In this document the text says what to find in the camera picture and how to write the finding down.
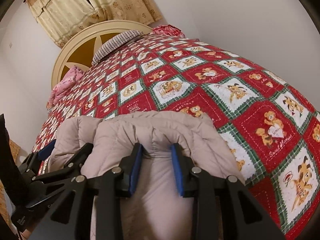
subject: headboard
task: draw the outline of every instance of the headboard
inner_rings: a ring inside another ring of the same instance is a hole
[[[62,48],[54,64],[51,88],[58,84],[73,66],[87,71],[91,67],[94,53],[102,44],[127,30],[137,30],[149,34],[152,28],[133,21],[111,20],[89,26],[73,36]]]

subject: flower pattern on curtain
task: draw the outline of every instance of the flower pattern on curtain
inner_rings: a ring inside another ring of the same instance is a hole
[[[84,28],[100,22],[87,0],[27,0],[34,18],[62,48]]]
[[[90,0],[99,21],[130,20],[150,24],[162,19],[153,0]]]

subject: quilt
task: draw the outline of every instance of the quilt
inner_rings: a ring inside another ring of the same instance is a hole
[[[294,239],[319,204],[320,114],[271,71],[210,44],[147,35],[92,67],[50,112],[33,151],[67,118],[206,113],[246,185]]]

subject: black device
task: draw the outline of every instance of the black device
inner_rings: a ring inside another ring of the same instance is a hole
[[[122,240],[120,198],[134,194],[142,161],[143,146],[136,143],[131,155],[102,176],[87,179],[80,169],[93,145],[85,144],[64,168],[36,176],[40,163],[32,153],[20,166],[13,165],[5,138],[4,118],[0,116],[0,179],[15,204],[12,223],[24,231],[40,221],[30,240],[89,240],[92,205],[97,199],[97,240]],[[177,190],[193,197],[194,240],[283,240],[284,235],[248,189],[233,175],[226,179],[211,176],[183,156],[173,144],[172,165]],[[21,186],[18,188],[12,176]],[[9,227],[0,219],[0,240],[13,240]]]

